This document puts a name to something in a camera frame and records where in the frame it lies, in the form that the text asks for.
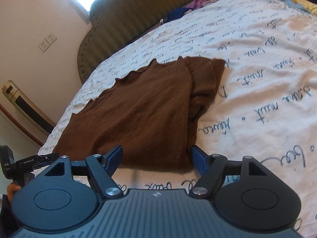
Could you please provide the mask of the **person's left hand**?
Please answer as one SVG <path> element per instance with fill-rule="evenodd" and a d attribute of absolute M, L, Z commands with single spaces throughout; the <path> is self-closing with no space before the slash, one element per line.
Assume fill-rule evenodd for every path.
<path fill-rule="evenodd" d="M 19 191 L 21 189 L 21 186 L 18 185 L 15 182 L 12 182 L 8 185 L 7 187 L 7 197 L 8 197 L 8 201 L 12 202 L 12 199 L 14 197 L 14 194 Z"/>

